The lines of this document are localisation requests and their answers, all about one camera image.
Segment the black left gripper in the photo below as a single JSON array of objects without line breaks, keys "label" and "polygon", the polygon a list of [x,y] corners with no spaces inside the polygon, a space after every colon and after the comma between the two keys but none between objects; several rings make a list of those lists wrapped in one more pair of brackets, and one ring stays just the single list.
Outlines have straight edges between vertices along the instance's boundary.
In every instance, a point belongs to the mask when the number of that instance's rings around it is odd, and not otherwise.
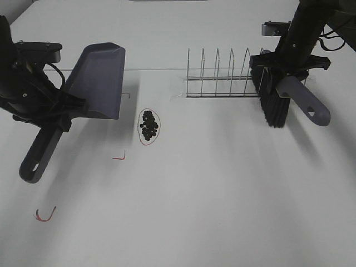
[{"label": "black left gripper", "polygon": [[12,113],[15,121],[69,132],[69,115],[57,114],[64,107],[85,110],[87,101],[56,88],[43,71],[46,64],[53,63],[32,62],[20,54],[8,19],[1,15],[1,108]]}]

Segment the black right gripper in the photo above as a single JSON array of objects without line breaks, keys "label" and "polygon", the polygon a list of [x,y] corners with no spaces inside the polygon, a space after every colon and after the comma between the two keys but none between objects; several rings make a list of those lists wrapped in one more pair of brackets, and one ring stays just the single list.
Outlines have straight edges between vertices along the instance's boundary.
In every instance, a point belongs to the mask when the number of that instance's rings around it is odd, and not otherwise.
[{"label": "black right gripper", "polygon": [[260,54],[250,57],[249,66],[255,68],[278,67],[284,72],[322,68],[327,70],[328,57],[312,55],[312,50],[321,35],[334,8],[328,1],[300,1],[285,37],[281,38],[275,54]]}]

